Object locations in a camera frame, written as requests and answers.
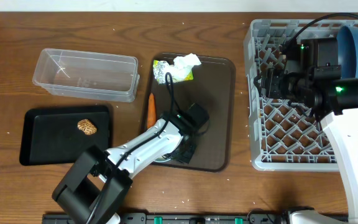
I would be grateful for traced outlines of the brown food scrap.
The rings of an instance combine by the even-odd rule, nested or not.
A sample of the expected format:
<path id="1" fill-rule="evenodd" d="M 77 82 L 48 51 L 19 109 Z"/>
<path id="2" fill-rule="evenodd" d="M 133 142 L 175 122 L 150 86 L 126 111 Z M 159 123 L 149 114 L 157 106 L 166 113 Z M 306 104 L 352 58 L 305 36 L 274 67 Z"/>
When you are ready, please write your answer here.
<path id="1" fill-rule="evenodd" d="M 79 121 L 77 123 L 77 128 L 83 131 L 86 135 L 92 135 L 98 131 L 97 127 L 88 119 Z"/>

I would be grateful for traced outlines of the small bowl with rice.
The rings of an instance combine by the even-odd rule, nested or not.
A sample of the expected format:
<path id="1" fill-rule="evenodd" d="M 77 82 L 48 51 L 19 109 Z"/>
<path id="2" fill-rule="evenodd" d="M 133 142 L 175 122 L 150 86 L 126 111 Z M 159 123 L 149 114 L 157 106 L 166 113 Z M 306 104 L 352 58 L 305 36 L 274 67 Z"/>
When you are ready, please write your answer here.
<path id="1" fill-rule="evenodd" d="M 164 154 L 158 158 L 156 158 L 154 160 L 154 162 L 157 162 L 157 163 L 164 163 L 164 162 L 168 162 L 170 161 L 172 158 L 171 158 L 171 155 L 170 154 Z"/>

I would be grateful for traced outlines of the orange carrot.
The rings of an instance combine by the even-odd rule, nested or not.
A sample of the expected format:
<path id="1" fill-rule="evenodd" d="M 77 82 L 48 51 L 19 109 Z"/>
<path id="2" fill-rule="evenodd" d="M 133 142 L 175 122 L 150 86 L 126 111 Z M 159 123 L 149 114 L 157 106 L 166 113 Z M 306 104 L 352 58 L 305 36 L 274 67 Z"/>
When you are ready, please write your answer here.
<path id="1" fill-rule="evenodd" d="M 147 110 L 147 128 L 151 128 L 157 121 L 157 114 L 155 109 L 155 97 L 151 93 L 148 100 L 148 110 Z"/>

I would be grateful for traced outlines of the white napkin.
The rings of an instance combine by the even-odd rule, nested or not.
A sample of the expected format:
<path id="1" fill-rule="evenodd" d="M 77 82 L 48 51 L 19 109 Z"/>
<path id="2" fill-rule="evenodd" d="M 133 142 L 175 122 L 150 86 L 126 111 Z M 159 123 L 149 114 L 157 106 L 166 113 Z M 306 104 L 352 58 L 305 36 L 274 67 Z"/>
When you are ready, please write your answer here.
<path id="1" fill-rule="evenodd" d="M 173 59 L 173 66 L 175 67 L 175 77 L 184 79 L 192 71 L 194 66 L 201 65 L 201 61 L 195 54 L 188 54 L 186 56 L 177 56 Z"/>

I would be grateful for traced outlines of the foil wrapper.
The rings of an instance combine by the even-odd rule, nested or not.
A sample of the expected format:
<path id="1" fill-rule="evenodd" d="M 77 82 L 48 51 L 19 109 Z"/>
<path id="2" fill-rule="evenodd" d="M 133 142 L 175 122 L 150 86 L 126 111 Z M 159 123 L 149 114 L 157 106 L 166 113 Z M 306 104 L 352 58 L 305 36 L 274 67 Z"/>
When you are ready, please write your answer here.
<path id="1" fill-rule="evenodd" d="M 178 60 L 170 65 L 164 60 L 153 61 L 153 75 L 158 84 L 165 84 L 165 76 L 170 73 L 174 83 L 190 81 L 194 79 L 192 66 Z"/>

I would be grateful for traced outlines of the dark blue bowl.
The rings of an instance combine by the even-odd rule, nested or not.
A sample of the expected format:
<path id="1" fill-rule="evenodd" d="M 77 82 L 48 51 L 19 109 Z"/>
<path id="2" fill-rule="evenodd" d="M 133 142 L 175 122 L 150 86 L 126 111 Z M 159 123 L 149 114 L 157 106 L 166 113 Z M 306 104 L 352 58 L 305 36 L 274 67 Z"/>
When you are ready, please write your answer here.
<path id="1" fill-rule="evenodd" d="M 358 78 L 358 27 L 342 27 L 336 39 L 341 78 Z"/>

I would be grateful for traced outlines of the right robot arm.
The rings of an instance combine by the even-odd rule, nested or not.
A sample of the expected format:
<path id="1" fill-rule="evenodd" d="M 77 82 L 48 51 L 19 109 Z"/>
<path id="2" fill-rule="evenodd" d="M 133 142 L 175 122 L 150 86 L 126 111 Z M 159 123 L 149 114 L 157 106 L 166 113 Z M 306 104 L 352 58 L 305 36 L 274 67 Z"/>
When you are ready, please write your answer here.
<path id="1" fill-rule="evenodd" d="M 358 78 L 343 77 L 335 38 L 305 39 L 284 54 L 284 68 L 268 68 L 254 85 L 260 96 L 310 108 L 329 139 L 344 185 L 349 223 L 358 223 Z"/>

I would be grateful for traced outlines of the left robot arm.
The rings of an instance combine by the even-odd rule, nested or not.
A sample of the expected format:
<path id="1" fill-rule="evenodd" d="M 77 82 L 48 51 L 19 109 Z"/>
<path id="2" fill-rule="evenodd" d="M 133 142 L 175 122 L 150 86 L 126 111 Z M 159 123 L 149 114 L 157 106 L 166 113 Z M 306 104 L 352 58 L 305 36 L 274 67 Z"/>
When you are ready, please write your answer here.
<path id="1" fill-rule="evenodd" d="M 119 223 L 117 211 L 133 178 L 159 157 L 195 136 L 204 122 L 164 113 L 146 132 L 119 147 L 86 150 L 53 191 L 52 198 L 75 223 Z"/>

